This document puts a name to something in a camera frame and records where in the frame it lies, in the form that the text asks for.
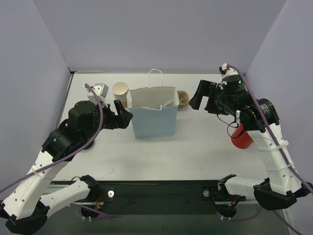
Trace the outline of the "stack of brown paper cups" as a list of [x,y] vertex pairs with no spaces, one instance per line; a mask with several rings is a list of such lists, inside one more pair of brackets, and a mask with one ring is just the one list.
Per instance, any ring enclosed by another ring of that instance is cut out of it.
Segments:
[[112,87],[112,93],[116,100],[119,100],[124,108],[128,107],[127,95],[129,87],[124,82],[117,82]]

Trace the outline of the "light blue paper bag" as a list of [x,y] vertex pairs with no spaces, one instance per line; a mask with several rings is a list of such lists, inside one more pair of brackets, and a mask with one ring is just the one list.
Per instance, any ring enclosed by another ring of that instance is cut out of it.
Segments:
[[[176,132],[176,120],[179,105],[177,89],[173,86],[148,87],[130,90],[131,102],[128,105],[133,114],[132,125],[137,139],[172,136]],[[160,108],[169,100],[173,102]]]

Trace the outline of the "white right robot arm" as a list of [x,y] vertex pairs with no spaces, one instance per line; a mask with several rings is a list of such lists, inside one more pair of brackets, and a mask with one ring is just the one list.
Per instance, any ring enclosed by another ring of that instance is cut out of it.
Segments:
[[217,195],[223,200],[233,195],[254,198],[268,211],[287,209],[299,197],[312,193],[313,186],[295,169],[276,109],[269,100],[255,97],[238,68],[225,63],[219,70],[221,80],[201,80],[189,105],[194,110],[199,109],[202,98],[206,96],[205,110],[208,113],[233,116],[234,122],[242,127],[233,140],[242,139],[244,134],[253,140],[268,177],[257,180],[228,175],[218,181]]

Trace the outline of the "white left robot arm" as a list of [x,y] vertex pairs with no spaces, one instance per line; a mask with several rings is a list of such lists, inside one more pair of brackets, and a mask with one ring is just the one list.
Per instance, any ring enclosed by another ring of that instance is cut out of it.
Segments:
[[68,118],[52,131],[28,174],[16,183],[16,189],[0,203],[0,216],[6,219],[7,229],[18,235],[37,232],[55,212],[80,200],[98,201],[103,197],[100,184],[91,176],[44,194],[55,176],[76,154],[92,146],[102,129],[126,129],[133,115],[118,100],[116,111],[110,109],[105,97],[108,86],[97,83],[85,85],[88,99],[77,102]]

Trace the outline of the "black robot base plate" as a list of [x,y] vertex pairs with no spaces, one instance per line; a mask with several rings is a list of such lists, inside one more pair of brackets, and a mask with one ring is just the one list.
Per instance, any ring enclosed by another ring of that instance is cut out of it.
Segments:
[[82,199],[99,202],[109,215],[207,215],[216,203],[237,202],[238,195],[218,189],[217,180],[101,181],[100,192]]

